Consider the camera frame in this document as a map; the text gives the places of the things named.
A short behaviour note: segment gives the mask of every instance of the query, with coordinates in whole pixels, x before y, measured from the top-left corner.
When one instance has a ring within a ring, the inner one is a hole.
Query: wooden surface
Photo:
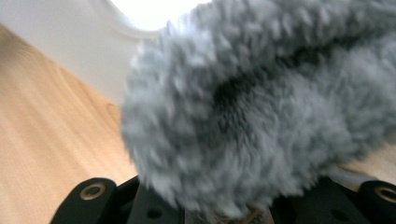
[[[49,223],[91,177],[136,172],[119,110],[0,26],[0,223]]]

